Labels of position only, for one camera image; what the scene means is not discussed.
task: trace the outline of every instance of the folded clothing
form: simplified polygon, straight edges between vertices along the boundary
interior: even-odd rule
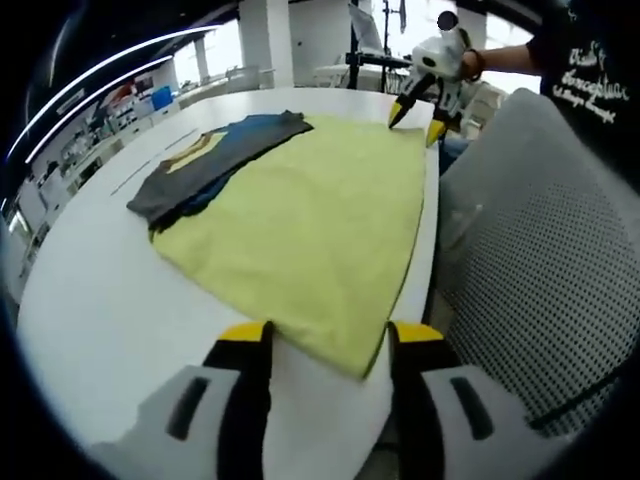
[[[205,134],[182,154],[162,162],[145,179],[127,208],[146,218],[151,229],[166,228],[180,217],[181,207],[216,180],[313,128],[302,114],[289,111],[254,116],[246,124],[235,125],[223,137],[215,131]]]
[[[411,259],[424,132],[307,120],[313,131],[244,166],[152,242],[219,300],[362,378]]]

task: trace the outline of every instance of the yellow towel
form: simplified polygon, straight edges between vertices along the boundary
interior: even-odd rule
[[[315,130],[242,168],[153,244],[219,300],[363,377],[411,258],[424,132],[306,120]]]

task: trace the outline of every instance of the ceiling light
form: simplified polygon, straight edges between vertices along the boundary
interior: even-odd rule
[[[129,73],[125,73],[124,75],[121,75],[120,77],[116,78],[114,81],[109,82],[104,87],[102,87],[99,90],[93,92],[87,98],[82,100],[82,102],[80,102],[78,105],[76,105],[74,108],[72,108],[71,111],[69,111],[69,113],[67,113],[62,119],[60,119],[60,121],[58,123],[56,123],[53,126],[53,128],[51,130],[49,130],[44,137],[42,137],[42,140],[40,140],[40,142],[36,145],[36,147],[31,151],[31,153],[29,154],[29,156],[27,157],[27,159],[25,160],[24,163],[27,163],[27,164],[30,163],[31,160],[33,160],[33,157],[35,157],[35,155],[40,151],[40,149],[44,146],[44,144],[51,138],[51,136],[54,133],[56,133],[60,129],[60,127],[62,127],[62,125],[64,125],[64,123],[67,120],[72,118],[76,113],[78,113],[78,111],[80,111],[85,105],[87,105],[92,100],[94,100],[98,95],[101,95],[105,91],[109,90],[110,88],[113,88],[118,83],[120,83],[123,80],[126,80],[127,78],[135,75],[136,73],[139,73],[139,72],[141,72],[143,70],[146,70],[149,67],[153,67],[154,65],[158,65],[159,63],[166,62],[167,60],[170,60],[171,58],[173,58],[173,56],[167,55],[166,57],[162,57],[162,58],[160,58],[158,60],[154,60],[153,62],[149,62],[146,65],[143,65],[141,67],[136,68],[135,70],[131,70]]]
[[[215,26],[205,26],[205,27],[195,27],[195,28],[188,28],[187,30],[181,30],[179,32],[174,32],[174,33],[169,33],[167,35],[162,35],[161,37],[157,37],[157,38],[152,38],[151,40],[147,40],[146,42],[142,42],[138,45],[134,45],[133,47],[127,48],[126,50],[123,50],[119,53],[116,53],[115,55],[112,55],[111,57],[107,58],[106,60],[103,60],[102,62],[98,63],[97,65],[91,67],[89,70],[87,70],[86,72],[84,72],[82,75],[80,75],[78,78],[76,78],[75,80],[73,80],[71,83],[69,83],[66,87],[64,87],[62,90],[60,90],[58,93],[56,93],[51,100],[49,100],[46,105],[44,107],[42,107],[38,113],[36,113],[33,118],[29,121],[29,123],[27,123],[27,126],[24,127],[24,130],[22,130],[22,132],[20,132],[20,135],[18,135],[18,138],[16,139],[16,141],[13,143],[13,145],[11,146],[11,148],[9,149],[9,152],[7,153],[7,156],[5,157],[5,162],[9,160],[9,157],[11,156],[11,154],[13,153],[13,151],[15,150],[16,146],[18,145],[18,143],[20,143],[20,140],[22,140],[22,138],[27,134],[27,132],[31,129],[31,127],[33,127],[33,125],[40,120],[40,118],[42,118],[42,116],[47,112],[47,110],[49,110],[58,100],[60,100],[64,95],[66,95],[67,93],[69,93],[69,91],[76,87],[80,82],[82,82],[83,80],[89,78],[91,75],[93,75],[94,73],[96,73],[98,70],[100,70],[102,67],[110,64],[111,62],[114,62],[122,57],[124,57],[125,55],[128,55],[132,52],[135,52],[137,50],[140,50],[141,48],[145,48],[148,47],[149,45],[153,45],[154,43],[159,43],[159,42],[163,42],[165,40],[169,40],[171,38],[175,38],[175,37],[180,37],[182,35],[189,35],[191,33],[198,33],[198,32],[207,32],[209,30],[214,30],[217,27]]]

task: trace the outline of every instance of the person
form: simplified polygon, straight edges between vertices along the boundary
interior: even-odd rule
[[[581,138],[609,150],[634,138],[637,95],[632,93],[633,20],[620,15],[623,0],[572,0],[553,9],[525,45],[465,52],[461,75],[483,71],[540,75],[540,94],[550,98]],[[462,139],[441,139],[441,173],[468,146]]]

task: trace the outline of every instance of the wristband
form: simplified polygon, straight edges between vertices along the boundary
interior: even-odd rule
[[[487,66],[487,62],[484,60],[484,57],[480,54],[480,52],[478,52],[475,48],[469,48],[467,49],[467,52],[475,54],[476,59],[478,60],[478,73],[476,73],[469,79],[469,81],[471,82],[476,82],[482,76],[482,72],[484,72],[484,69]]]

